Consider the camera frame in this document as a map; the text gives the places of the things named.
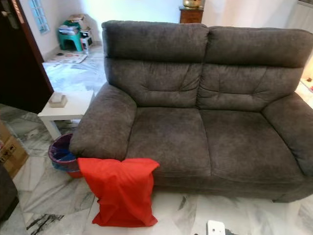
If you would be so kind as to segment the trash bin with blue liner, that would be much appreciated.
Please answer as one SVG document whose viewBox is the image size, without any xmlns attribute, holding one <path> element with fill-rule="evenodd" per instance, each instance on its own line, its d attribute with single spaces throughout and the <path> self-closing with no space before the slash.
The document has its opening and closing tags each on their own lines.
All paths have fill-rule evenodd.
<svg viewBox="0 0 313 235">
<path fill-rule="evenodd" d="M 66 172 L 72 178 L 82 178 L 77 158 L 70 152 L 72 133 L 61 135 L 50 146 L 48 156 L 56 170 Z"/>
</svg>

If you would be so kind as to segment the grey fabric sofa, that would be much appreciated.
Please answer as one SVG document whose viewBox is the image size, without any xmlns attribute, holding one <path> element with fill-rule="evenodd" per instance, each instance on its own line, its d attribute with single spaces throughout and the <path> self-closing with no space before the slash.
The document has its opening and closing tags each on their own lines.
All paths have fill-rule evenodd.
<svg viewBox="0 0 313 235">
<path fill-rule="evenodd" d="M 72 134 L 80 160 L 159 163 L 159 190 L 292 202 L 313 195 L 302 29 L 102 25 L 107 82 Z"/>
</svg>

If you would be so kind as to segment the louvred window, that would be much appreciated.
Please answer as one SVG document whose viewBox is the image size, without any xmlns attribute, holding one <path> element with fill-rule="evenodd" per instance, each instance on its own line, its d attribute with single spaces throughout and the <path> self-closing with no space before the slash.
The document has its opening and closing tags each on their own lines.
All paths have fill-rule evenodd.
<svg viewBox="0 0 313 235">
<path fill-rule="evenodd" d="M 33 13 L 34 21 L 37 29 L 41 34 L 49 33 L 49 25 L 45 17 L 45 10 L 41 0 L 28 0 L 31 12 Z"/>
</svg>

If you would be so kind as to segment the green plastic stool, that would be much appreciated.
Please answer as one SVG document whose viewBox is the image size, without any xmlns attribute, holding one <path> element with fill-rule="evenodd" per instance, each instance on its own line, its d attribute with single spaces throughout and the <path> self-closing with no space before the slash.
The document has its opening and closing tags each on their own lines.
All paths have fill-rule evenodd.
<svg viewBox="0 0 313 235">
<path fill-rule="evenodd" d="M 69 50 L 69 45 L 72 45 L 75 47 L 76 51 L 83 51 L 80 31 L 81 26 L 79 23 L 65 20 L 65 22 L 58 27 L 57 37 L 60 42 L 60 49 Z"/>
</svg>

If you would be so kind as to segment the dark wooden door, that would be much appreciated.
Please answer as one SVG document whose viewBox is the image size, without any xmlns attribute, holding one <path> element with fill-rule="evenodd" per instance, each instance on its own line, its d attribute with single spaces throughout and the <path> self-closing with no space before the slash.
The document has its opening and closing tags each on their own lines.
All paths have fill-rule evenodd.
<svg viewBox="0 0 313 235">
<path fill-rule="evenodd" d="M 13 0 L 13 6 L 20 29 L 0 14 L 0 103 L 39 113 L 54 90 L 20 0 Z"/>
</svg>

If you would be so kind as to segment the stack of items on stool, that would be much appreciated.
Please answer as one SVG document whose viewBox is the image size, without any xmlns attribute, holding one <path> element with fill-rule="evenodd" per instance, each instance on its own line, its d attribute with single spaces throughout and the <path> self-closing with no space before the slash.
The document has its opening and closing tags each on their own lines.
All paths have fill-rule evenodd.
<svg viewBox="0 0 313 235">
<path fill-rule="evenodd" d="M 81 30 L 89 30 L 90 26 L 85 20 L 84 14 L 72 14 L 67 21 L 70 22 L 71 25 L 78 26 Z"/>
</svg>

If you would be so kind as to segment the brown wooden cabinet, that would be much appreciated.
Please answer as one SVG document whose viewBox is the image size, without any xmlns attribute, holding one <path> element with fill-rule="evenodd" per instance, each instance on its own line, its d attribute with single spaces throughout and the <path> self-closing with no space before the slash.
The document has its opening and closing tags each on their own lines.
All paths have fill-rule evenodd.
<svg viewBox="0 0 313 235">
<path fill-rule="evenodd" d="M 179 23 L 180 24 L 193 24 L 193 23 L 201 23 L 203 16 L 203 8 L 189 8 L 181 6 L 179 7 L 180 16 Z"/>
</svg>

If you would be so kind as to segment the golden vase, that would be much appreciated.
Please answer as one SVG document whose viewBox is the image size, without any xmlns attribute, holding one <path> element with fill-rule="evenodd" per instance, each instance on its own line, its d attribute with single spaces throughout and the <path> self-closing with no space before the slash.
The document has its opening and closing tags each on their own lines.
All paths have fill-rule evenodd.
<svg viewBox="0 0 313 235">
<path fill-rule="evenodd" d="M 185 9 L 201 9 L 203 0 L 182 0 Z"/>
</svg>

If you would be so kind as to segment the white side table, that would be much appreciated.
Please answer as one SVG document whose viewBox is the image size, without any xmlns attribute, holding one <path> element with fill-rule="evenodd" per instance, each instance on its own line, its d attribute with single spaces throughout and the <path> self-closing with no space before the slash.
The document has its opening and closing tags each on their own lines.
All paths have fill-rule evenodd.
<svg viewBox="0 0 313 235">
<path fill-rule="evenodd" d="M 64 107 L 51 107 L 49 102 L 45 103 L 45 107 L 38 113 L 38 117 L 44 123 L 45 128 L 55 140 L 61 136 L 60 130 L 54 121 L 81 119 L 87 111 L 92 98 L 93 91 L 73 91 L 73 92 L 54 92 L 50 100 L 54 96 L 64 95 L 67 99 Z"/>
</svg>

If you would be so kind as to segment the printed floor mat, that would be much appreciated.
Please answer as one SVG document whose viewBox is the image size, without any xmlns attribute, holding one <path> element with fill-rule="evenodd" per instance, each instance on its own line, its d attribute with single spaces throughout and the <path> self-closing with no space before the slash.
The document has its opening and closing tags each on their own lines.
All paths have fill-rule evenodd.
<svg viewBox="0 0 313 235">
<path fill-rule="evenodd" d="M 69 53 L 58 52 L 50 60 L 49 63 L 64 63 L 64 64 L 80 64 L 87 58 L 87 54 L 84 53 Z"/>
</svg>

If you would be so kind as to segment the beige tissue box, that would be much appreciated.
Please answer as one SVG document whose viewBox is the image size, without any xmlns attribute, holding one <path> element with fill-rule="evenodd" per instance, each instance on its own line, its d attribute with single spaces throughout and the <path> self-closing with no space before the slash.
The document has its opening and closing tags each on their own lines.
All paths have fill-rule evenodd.
<svg viewBox="0 0 313 235">
<path fill-rule="evenodd" d="M 64 108 L 67 104 L 67 96 L 61 92 L 54 92 L 48 103 L 50 108 Z"/>
</svg>

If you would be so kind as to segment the red pillow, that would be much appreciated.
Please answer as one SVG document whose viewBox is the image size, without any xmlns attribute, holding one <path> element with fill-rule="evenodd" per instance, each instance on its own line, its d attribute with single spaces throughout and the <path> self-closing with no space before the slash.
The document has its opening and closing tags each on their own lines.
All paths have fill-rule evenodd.
<svg viewBox="0 0 313 235">
<path fill-rule="evenodd" d="M 97 197 L 99 211 L 92 220 L 102 227 L 145 228 L 158 219 L 152 212 L 153 172 L 159 163 L 148 158 L 79 158 L 81 174 Z"/>
</svg>

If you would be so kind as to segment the brown cardboard box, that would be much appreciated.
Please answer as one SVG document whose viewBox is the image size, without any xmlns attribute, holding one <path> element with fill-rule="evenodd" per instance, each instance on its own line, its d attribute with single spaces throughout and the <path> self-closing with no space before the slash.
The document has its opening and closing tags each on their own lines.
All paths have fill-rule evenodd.
<svg viewBox="0 0 313 235">
<path fill-rule="evenodd" d="M 0 161 L 13 179 L 27 161 L 29 154 L 22 147 L 19 139 L 14 137 L 2 122 L 0 123 L 0 142 Z"/>
</svg>

